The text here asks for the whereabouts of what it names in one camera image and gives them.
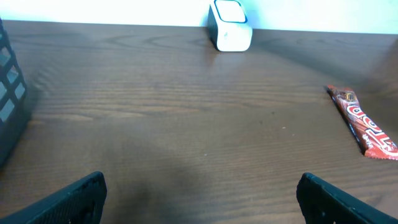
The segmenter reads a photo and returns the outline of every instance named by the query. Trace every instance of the mesh basket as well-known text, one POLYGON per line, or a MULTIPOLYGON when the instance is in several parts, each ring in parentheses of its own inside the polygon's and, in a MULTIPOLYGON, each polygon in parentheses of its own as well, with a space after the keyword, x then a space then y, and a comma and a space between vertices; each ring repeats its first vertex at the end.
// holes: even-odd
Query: mesh basket
POLYGON ((0 166, 27 122, 26 84, 0 19, 0 166))

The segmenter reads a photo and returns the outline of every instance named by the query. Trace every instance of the white wall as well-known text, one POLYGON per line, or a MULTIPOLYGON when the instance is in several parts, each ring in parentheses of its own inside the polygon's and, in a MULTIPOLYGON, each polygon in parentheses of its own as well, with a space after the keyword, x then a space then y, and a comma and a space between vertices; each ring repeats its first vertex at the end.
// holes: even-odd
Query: white wall
MULTIPOLYGON (((203 26, 210 0, 0 0, 3 19, 203 26)), ((398 0, 241 0, 254 28, 398 34, 398 0)))

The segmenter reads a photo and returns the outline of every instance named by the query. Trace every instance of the candy bar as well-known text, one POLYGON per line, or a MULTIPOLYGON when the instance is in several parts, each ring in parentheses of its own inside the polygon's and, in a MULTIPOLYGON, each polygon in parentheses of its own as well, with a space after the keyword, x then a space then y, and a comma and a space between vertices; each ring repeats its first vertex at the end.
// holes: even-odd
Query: candy bar
POLYGON ((398 160, 398 147, 362 111, 352 89, 328 85, 327 90, 366 157, 398 160))

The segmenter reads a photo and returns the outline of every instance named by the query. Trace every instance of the small white box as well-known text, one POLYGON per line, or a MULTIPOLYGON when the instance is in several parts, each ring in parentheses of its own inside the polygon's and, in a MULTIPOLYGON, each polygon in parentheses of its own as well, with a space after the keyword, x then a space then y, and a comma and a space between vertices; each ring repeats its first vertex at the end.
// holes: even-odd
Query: small white box
POLYGON ((253 29, 242 5, 234 0, 215 0, 207 20, 210 40, 222 52, 242 52, 249 48, 253 29))

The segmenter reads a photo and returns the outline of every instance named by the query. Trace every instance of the desk surface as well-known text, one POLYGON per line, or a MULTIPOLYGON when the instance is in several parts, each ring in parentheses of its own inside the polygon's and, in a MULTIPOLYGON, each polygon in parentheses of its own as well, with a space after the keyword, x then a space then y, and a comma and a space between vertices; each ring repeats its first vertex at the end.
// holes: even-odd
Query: desk surface
POLYGON ((303 223, 304 172, 398 217, 398 162, 368 159, 323 86, 398 141, 395 35, 4 22, 33 119, 0 171, 0 217, 94 170, 103 223, 303 223))

